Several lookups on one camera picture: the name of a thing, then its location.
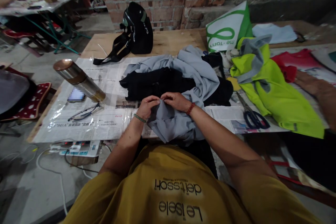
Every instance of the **wooden table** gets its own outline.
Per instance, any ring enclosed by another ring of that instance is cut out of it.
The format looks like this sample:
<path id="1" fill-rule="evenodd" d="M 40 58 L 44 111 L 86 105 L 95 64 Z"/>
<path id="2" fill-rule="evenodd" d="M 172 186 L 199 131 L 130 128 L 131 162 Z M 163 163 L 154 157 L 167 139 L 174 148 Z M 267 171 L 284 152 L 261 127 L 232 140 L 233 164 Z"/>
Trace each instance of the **wooden table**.
<path id="1" fill-rule="evenodd" d="M 334 43 L 336 41 L 335 35 L 330 35 L 330 31 L 327 27 L 317 27 L 307 22 L 298 21 L 283 21 L 274 22 L 278 26 L 291 25 L 294 30 L 299 31 L 303 35 L 309 35 L 309 37 L 314 40 L 307 40 L 303 43 L 298 43 L 296 41 L 281 44 L 272 44 L 270 48 L 282 48 L 282 47 L 296 47 L 296 46 L 310 46 L 318 44 L 328 44 Z M 117 33 L 107 33 L 107 34 L 95 34 L 88 45 L 85 47 L 80 58 L 105 58 L 103 50 L 99 45 L 104 48 L 108 54 L 112 50 L 112 44 L 114 39 L 118 36 Z M 153 49 L 150 54 L 141 55 L 141 57 L 149 57 L 161 54 L 171 54 L 177 55 L 179 50 L 187 45 L 192 45 L 194 47 L 199 47 L 201 50 L 207 50 L 207 35 L 205 28 L 200 29 L 188 29 L 188 30 L 173 30 L 173 31 L 157 31 L 154 32 L 154 43 Z M 136 57 L 134 54 L 130 53 L 127 57 Z M 37 121 L 37 124 L 31 131 L 27 138 L 28 142 L 32 142 L 36 134 L 38 133 L 43 119 L 48 114 L 51 106 L 55 102 L 58 94 L 60 93 L 60 88 L 57 90 L 56 94 L 52 98 L 50 104 L 47 106 L 45 111 L 42 113 L 41 117 Z"/>

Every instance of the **green bracelet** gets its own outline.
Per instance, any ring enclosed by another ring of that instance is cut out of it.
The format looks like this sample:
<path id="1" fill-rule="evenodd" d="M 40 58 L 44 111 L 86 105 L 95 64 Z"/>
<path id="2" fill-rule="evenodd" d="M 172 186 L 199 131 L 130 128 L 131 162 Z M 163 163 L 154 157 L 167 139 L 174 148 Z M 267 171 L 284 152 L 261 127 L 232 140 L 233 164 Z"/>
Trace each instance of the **green bracelet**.
<path id="1" fill-rule="evenodd" d="M 140 116 L 138 116 L 137 114 L 134 114 L 134 116 L 135 116 L 136 118 L 138 118 L 140 121 L 146 123 L 146 121 L 145 121 L 144 119 L 142 119 Z"/>

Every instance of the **red bracelet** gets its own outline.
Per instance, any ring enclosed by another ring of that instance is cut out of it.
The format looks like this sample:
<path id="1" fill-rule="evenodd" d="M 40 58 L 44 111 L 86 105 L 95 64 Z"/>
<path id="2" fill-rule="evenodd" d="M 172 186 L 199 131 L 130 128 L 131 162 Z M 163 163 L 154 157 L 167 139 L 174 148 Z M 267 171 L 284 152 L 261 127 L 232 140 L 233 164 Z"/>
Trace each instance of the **red bracelet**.
<path id="1" fill-rule="evenodd" d="M 187 112 L 187 115 L 190 114 L 190 112 L 191 112 L 191 110 L 193 109 L 194 106 L 195 106 L 195 103 L 192 103 L 191 106 L 190 106 L 190 108 L 189 108 L 189 110 L 188 110 L 188 112 Z"/>

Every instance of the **bracelet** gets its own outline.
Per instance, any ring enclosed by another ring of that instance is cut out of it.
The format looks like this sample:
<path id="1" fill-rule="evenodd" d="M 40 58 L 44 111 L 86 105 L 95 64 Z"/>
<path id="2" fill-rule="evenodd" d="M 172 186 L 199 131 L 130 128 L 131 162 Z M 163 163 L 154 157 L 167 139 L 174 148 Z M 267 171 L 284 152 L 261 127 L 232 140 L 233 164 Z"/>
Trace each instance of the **bracelet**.
<path id="1" fill-rule="evenodd" d="M 143 123 L 146 123 L 146 120 L 142 119 L 140 116 L 138 116 L 137 114 L 134 114 L 134 116 L 136 118 L 138 118 L 140 121 L 142 121 Z"/>
<path id="2" fill-rule="evenodd" d="M 190 108 L 189 108 L 189 110 L 188 110 L 188 112 L 187 112 L 187 115 L 190 114 L 190 112 L 191 112 L 191 110 L 193 109 L 194 106 L 195 106 L 195 103 L 192 103 L 191 106 L 190 106 Z"/>

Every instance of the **scissors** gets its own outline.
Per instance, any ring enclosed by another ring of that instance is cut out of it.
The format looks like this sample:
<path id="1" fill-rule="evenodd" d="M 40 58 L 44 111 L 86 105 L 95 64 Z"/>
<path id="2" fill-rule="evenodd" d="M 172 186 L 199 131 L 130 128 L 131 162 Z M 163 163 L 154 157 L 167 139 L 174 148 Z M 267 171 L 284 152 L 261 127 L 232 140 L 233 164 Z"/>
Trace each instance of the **scissors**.
<path id="1" fill-rule="evenodd" d="M 244 101 L 244 99 L 240 96 L 240 94 L 237 93 L 237 96 L 240 100 L 240 102 L 242 103 L 242 105 L 244 106 L 244 119 L 246 121 L 246 124 L 248 125 L 249 128 L 251 129 L 268 129 L 270 128 L 270 124 L 268 123 L 268 121 L 265 119 L 265 117 L 263 117 L 261 114 L 253 111 L 250 106 L 248 106 L 248 104 Z"/>

